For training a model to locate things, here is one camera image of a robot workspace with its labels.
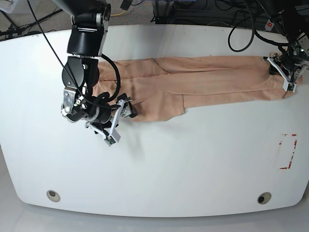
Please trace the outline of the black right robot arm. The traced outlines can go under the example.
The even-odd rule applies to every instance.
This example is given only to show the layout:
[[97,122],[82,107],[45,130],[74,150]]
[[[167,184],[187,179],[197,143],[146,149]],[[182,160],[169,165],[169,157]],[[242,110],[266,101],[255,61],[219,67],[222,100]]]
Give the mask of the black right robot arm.
[[[61,113],[70,122],[85,120],[85,127],[100,134],[108,146],[120,141],[115,130],[122,117],[135,117],[137,111],[126,94],[120,94],[121,80],[116,64],[102,53],[108,32],[111,6],[104,0],[56,0],[55,4],[71,17],[69,54],[63,66],[65,86]],[[111,65],[116,76],[113,94],[97,97],[93,88],[99,80],[98,58]]]

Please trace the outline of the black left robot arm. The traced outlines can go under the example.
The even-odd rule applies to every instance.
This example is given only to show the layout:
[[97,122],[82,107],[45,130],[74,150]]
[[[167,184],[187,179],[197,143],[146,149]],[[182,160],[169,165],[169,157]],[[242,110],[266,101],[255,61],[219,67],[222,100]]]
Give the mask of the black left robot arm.
[[287,39],[287,43],[277,43],[256,32],[260,40],[277,46],[281,52],[263,57],[263,60],[270,63],[271,75],[278,73],[282,76],[283,89],[295,92],[297,81],[309,67],[309,23],[298,13],[292,0],[259,0],[258,3],[278,32]]

